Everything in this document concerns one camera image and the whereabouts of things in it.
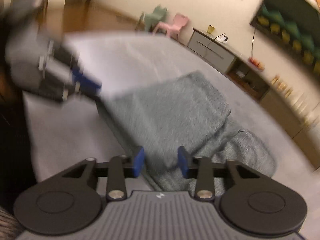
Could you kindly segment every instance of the cabinet drawer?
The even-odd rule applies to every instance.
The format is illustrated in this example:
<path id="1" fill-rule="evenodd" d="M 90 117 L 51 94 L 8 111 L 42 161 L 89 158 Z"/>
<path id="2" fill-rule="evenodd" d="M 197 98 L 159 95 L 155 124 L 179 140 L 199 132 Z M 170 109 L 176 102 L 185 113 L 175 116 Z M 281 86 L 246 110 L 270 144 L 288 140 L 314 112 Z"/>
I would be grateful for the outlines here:
<path id="1" fill-rule="evenodd" d="M 210 43 L 210 40 L 200 35 L 199 33 L 194 32 L 188 47 L 192 49 L 194 52 L 196 52 L 197 54 L 199 54 L 201 57 L 204 57 L 205 52 L 207 50 L 206 47 L 209 45 L 209 43 Z"/>
<path id="2" fill-rule="evenodd" d="M 194 32 L 188 47 L 222 73 L 228 70 L 235 57 L 215 42 L 197 32 Z"/>
<path id="3" fill-rule="evenodd" d="M 220 47 L 218 44 L 212 42 L 208 46 L 207 53 L 204 58 L 212 65 L 214 65 L 217 70 L 225 73 L 231 65 L 235 56 Z"/>

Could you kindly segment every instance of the gray towel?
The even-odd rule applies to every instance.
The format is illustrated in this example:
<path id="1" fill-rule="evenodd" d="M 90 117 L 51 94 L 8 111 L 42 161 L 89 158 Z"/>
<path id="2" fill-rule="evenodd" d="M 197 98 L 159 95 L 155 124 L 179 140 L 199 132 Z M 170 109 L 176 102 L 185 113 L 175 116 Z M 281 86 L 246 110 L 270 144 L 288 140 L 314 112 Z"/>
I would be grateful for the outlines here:
<path id="1" fill-rule="evenodd" d="M 236 159 L 272 176 L 276 163 L 263 142 L 234 122 L 224 96 L 200 72 L 139 89 L 123 97 L 97 103 L 98 111 L 124 150 L 142 145 L 144 175 L 155 190 L 195 189 L 177 167 L 177 149 L 214 162 Z M 215 179 L 216 195 L 224 192 Z"/>

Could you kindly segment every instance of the white bedsheet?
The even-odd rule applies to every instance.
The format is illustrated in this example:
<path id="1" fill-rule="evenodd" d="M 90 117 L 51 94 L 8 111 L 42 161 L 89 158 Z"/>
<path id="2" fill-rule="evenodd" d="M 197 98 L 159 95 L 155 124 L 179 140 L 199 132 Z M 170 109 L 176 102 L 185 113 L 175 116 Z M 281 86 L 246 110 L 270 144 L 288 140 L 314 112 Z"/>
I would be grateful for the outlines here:
<path id="1" fill-rule="evenodd" d="M 235 84 L 199 57 L 163 36 L 135 33 L 81 33 L 68 36 L 80 54 L 85 73 L 102 81 L 102 97 L 114 97 L 141 86 L 173 79 L 200 70 L 223 93 L 231 115 L 259 136 L 278 163 L 273 179 L 300 193 L 308 204 L 301 233 L 318 240 L 320 229 L 319 175 L 287 134 L 260 106 Z M 39 178 L 45 179 L 87 157 L 98 161 L 124 154 L 112 132 L 87 100 L 72 100 L 62 108 L 28 97 L 35 163 Z M 143 179 L 130 180 L 128 189 L 148 189 Z"/>

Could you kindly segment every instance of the floor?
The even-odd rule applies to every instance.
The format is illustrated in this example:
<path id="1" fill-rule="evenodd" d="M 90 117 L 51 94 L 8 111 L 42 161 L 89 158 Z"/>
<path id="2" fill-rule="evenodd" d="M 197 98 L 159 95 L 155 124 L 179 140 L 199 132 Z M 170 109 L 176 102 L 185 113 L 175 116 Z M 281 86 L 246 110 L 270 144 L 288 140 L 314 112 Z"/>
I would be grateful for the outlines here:
<path id="1" fill-rule="evenodd" d="M 87 5 L 67 5 L 49 10 L 41 23 L 51 33 L 62 37 L 64 33 L 92 30 L 135 30 L 136 21 L 105 8 Z"/>

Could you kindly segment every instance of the cable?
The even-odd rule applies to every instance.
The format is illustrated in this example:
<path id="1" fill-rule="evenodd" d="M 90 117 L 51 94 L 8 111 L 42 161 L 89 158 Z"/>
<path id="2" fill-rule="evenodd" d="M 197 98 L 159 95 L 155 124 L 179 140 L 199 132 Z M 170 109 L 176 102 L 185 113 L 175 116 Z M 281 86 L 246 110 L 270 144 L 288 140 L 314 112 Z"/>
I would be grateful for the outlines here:
<path id="1" fill-rule="evenodd" d="M 253 37 L 252 37 L 251 57 L 253 57 L 253 41 L 254 41 L 254 35 L 255 34 L 256 34 L 256 28 L 254 28 Z"/>
<path id="2" fill-rule="evenodd" d="M 221 35 L 219 35 L 219 36 L 217 36 L 217 37 L 215 37 L 213 40 L 215 41 L 215 39 L 216 38 L 218 38 L 218 37 L 220 37 L 220 36 L 222 36 L 222 35 L 226 35 L 225 33 L 223 33 L 223 34 L 221 34 Z M 205 54 L 204 54 L 204 56 L 203 57 L 206 57 L 207 56 L 207 54 L 208 54 L 208 50 L 209 50 L 209 46 L 210 46 L 210 44 L 212 43 L 213 41 L 210 41 L 209 42 L 209 44 L 208 44 L 208 46 L 206 46 L 206 51 L 205 51 Z"/>

